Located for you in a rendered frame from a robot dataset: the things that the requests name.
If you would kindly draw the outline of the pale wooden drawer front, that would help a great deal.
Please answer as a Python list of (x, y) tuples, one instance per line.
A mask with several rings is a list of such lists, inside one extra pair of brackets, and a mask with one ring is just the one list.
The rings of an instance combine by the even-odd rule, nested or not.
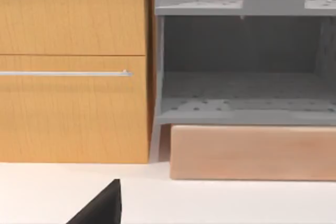
[(336, 127), (175, 125), (170, 175), (336, 181)]

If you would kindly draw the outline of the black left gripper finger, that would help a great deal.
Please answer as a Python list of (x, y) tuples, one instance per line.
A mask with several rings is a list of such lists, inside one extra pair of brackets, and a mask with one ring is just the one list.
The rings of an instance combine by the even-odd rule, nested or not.
[(121, 224), (121, 181), (114, 179), (66, 224)]

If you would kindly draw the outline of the wooden cupboard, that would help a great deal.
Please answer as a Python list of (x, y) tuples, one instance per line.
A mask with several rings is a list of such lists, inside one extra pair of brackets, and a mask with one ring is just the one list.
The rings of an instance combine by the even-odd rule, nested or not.
[(152, 102), (152, 0), (145, 0), (145, 17), (146, 17), (146, 52), (143, 55), (13, 55), (13, 56), (144, 56), (146, 57), (146, 87), (147, 87), (147, 106), (148, 106), (148, 126), (149, 126), (149, 144), (153, 117)]

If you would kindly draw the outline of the grey open shelf unit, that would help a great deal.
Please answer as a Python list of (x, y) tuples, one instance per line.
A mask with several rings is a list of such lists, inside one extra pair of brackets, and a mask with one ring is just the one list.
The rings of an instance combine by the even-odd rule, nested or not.
[(227, 145), (244, 129), (336, 130), (336, 0), (154, 0), (150, 161), (175, 126)]

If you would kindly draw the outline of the plain wooden drawer front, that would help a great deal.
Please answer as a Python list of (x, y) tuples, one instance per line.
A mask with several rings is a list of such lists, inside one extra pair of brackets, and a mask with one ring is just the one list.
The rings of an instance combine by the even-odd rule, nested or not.
[(0, 54), (145, 52), (145, 0), (0, 0)]

